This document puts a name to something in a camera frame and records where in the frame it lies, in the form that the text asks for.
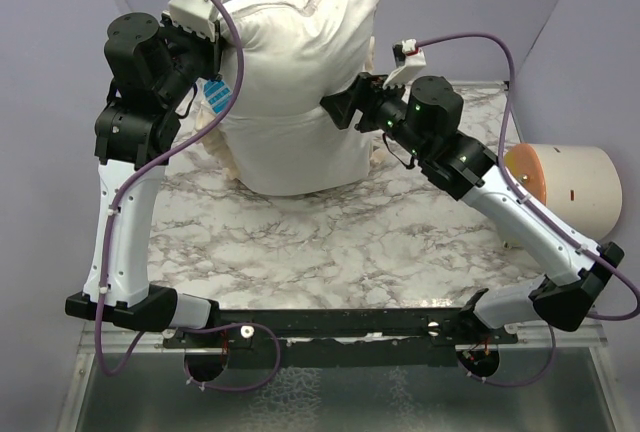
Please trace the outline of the white pillow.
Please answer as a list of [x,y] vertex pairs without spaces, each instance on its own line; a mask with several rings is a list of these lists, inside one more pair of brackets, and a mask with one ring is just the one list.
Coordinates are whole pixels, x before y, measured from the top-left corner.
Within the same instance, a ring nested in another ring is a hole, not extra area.
[[227,2],[244,74],[239,96],[217,129],[250,190],[294,196],[369,174],[370,137],[338,129],[320,101],[346,90],[364,71],[379,1]]

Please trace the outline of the grey pillowcase with cream trim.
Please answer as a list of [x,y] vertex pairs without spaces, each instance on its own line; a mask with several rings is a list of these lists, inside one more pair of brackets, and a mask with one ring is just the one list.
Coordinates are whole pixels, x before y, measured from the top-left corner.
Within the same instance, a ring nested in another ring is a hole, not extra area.
[[[374,58],[375,58],[375,37],[372,36],[369,40],[368,52],[366,60],[363,66],[363,71],[373,73],[374,72]],[[205,100],[204,95],[201,95],[199,106],[197,107],[194,132],[200,132],[215,118],[213,109]],[[218,130],[213,129],[203,139],[200,140],[205,151],[214,157],[221,165],[225,179],[228,181],[236,181],[240,179],[240,172],[235,164],[233,155],[226,143],[224,134]]]

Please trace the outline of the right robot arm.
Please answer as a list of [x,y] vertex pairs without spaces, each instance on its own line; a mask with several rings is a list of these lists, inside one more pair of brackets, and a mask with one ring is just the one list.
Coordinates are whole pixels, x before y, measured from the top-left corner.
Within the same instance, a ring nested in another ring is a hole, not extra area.
[[463,98],[443,77],[418,78],[409,89],[386,89],[382,75],[359,74],[348,89],[321,99],[334,124],[345,129],[356,112],[356,129],[380,130],[406,150],[410,167],[507,232],[542,267],[528,284],[476,292],[459,312],[459,330],[481,343],[507,324],[542,320],[566,332],[577,330],[624,253],[614,243],[600,245],[572,230],[561,237],[532,211],[535,198],[509,185],[496,155],[482,142],[459,131]]

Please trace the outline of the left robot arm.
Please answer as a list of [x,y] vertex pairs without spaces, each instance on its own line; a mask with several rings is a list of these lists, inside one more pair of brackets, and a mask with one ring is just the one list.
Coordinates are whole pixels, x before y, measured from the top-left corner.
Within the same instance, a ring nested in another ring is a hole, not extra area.
[[67,315],[143,332],[186,328],[206,347],[220,337],[217,302],[150,283],[148,247],[155,201],[180,129],[177,108],[201,78],[220,69],[219,25],[182,26],[167,13],[135,12],[107,29],[112,71],[106,106],[95,122],[100,211],[83,289]]

